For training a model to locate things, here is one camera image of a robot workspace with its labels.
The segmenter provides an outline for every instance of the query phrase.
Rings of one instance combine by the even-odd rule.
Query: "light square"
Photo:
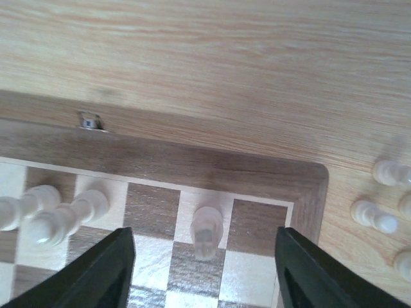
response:
[[[168,291],[166,295],[165,308],[217,308],[217,306],[217,298],[173,291]]]
[[[14,264],[0,262],[0,305],[10,301],[14,280]]]
[[[121,228],[124,220],[128,183],[108,180],[105,178],[95,178],[93,176],[78,175],[74,195],[77,196],[89,189],[101,191],[109,200],[110,210],[99,220],[85,223],[83,225],[105,230]]]
[[[136,259],[132,285],[167,290],[173,241],[135,235],[134,244]]]
[[[25,166],[0,162],[0,197],[20,198],[25,185]]]
[[[227,251],[220,299],[271,307],[276,275],[273,257]]]
[[[16,264],[48,270],[61,270],[66,265],[69,239],[56,246],[33,244],[27,233],[28,219],[23,221],[17,236]]]
[[[190,193],[182,191],[180,194],[174,240],[181,243],[192,244],[190,226],[193,221],[193,215],[200,207],[210,206],[215,207],[222,213],[224,233],[218,247],[225,249],[229,236],[233,203],[234,197],[226,192],[209,191],[205,193]]]

